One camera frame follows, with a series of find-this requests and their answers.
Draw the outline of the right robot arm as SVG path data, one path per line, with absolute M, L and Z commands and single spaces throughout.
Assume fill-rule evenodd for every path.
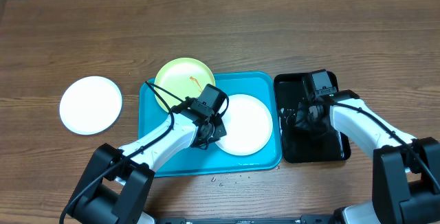
M 405 133 L 370 110 L 351 90 L 317 91 L 298 105 L 297 124 L 314 134 L 335 130 L 373 161 L 370 201 L 335 211 L 333 223 L 439 221 L 439 142 Z

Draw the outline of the white plate with red smear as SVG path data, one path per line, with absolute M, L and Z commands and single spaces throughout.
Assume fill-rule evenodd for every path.
M 229 105 L 223 103 L 221 111 L 226 130 L 215 144 L 224 152 L 236 155 L 252 155 L 260 151 L 270 140 L 273 120 L 269 109 L 259 99 L 235 94 L 229 97 Z

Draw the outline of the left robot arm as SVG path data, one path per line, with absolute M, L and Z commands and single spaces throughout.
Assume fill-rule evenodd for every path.
M 207 148 L 226 135 L 224 98 L 187 98 L 139 140 L 114 148 L 103 144 L 92 155 L 60 216 L 80 223 L 155 223 L 144 211 L 155 173 L 186 148 Z

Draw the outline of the white plate with grey rim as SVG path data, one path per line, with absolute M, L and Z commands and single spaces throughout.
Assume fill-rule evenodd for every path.
M 60 99 L 61 122 L 71 132 L 95 135 L 108 129 L 122 110 L 118 86 L 102 76 L 87 76 L 70 85 Z

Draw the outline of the yellow-green plate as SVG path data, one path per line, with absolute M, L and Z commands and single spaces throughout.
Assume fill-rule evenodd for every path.
M 157 73 L 154 85 L 181 100 L 198 98 L 205 86 L 216 86 L 211 70 L 194 58 L 177 58 L 166 63 Z

